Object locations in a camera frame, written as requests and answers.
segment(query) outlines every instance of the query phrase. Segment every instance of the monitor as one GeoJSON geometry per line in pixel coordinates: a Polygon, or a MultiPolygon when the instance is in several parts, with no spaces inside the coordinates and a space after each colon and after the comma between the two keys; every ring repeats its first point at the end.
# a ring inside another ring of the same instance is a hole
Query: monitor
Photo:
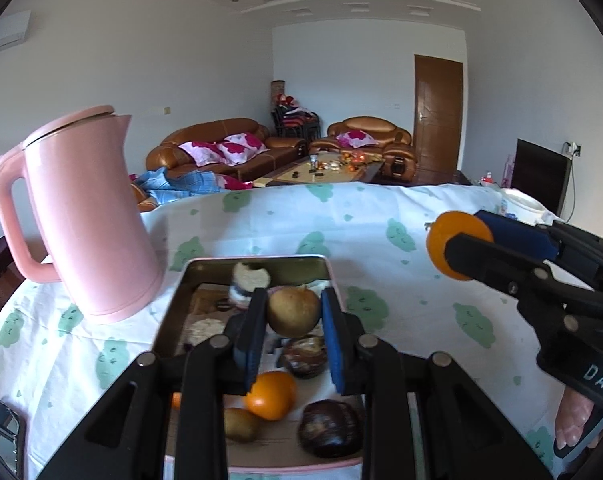
{"type": "Polygon", "coordinates": [[[572,161],[527,140],[517,139],[511,187],[539,200],[549,211],[561,214],[572,161]]]}

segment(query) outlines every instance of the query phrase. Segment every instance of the pink kettle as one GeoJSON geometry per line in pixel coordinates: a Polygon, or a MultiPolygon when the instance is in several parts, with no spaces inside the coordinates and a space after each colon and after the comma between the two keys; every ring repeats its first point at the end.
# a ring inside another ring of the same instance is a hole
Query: pink kettle
{"type": "Polygon", "coordinates": [[[0,220],[19,271],[34,282],[61,280],[97,323],[132,316],[162,281],[123,158],[129,124],[111,106],[88,108],[0,156],[0,220]],[[35,261],[24,240],[12,198],[19,178],[52,263],[35,261]]]}

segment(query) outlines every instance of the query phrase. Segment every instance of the blue plaid cloth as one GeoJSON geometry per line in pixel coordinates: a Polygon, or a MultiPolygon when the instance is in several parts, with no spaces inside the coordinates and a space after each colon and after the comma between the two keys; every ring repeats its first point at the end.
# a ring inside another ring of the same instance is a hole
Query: blue plaid cloth
{"type": "Polygon", "coordinates": [[[159,205],[194,195],[210,195],[225,191],[217,185],[212,171],[191,171],[176,178],[166,176],[166,168],[139,175],[135,184],[159,205]]]}

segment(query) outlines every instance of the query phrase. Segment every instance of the pink floral pillow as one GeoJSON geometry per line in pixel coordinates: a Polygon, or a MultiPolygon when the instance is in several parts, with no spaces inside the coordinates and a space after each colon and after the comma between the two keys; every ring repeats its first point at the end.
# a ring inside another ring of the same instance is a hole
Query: pink floral pillow
{"type": "Polygon", "coordinates": [[[229,142],[224,140],[218,142],[217,147],[219,151],[227,160],[227,165],[236,166],[238,164],[245,164],[248,160],[254,157],[254,153],[245,146],[237,144],[236,142],[229,142]]]}
{"type": "Polygon", "coordinates": [[[378,142],[366,132],[350,130],[337,136],[337,142],[342,148],[361,148],[362,146],[376,146],[378,142]]]}
{"type": "Polygon", "coordinates": [[[194,163],[201,167],[207,164],[228,164],[228,160],[221,152],[217,144],[211,142],[184,142],[179,147],[188,153],[194,163]]]}
{"type": "Polygon", "coordinates": [[[235,142],[236,144],[241,144],[243,147],[247,148],[255,155],[259,155],[259,153],[264,153],[268,151],[268,148],[265,147],[265,144],[259,139],[259,137],[250,132],[234,134],[226,137],[225,140],[235,142]]]}

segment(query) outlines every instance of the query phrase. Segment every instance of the foot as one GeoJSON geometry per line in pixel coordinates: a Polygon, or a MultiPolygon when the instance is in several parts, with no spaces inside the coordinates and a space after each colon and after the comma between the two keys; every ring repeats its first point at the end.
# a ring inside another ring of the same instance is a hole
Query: foot
{"type": "MultiPolygon", "coordinates": [[[[555,440],[558,449],[573,447],[579,442],[584,425],[593,412],[593,406],[594,403],[582,394],[568,387],[564,389],[564,396],[555,418],[555,440]]],[[[595,439],[589,447],[594,447],[597,440],[595,439]]]]}

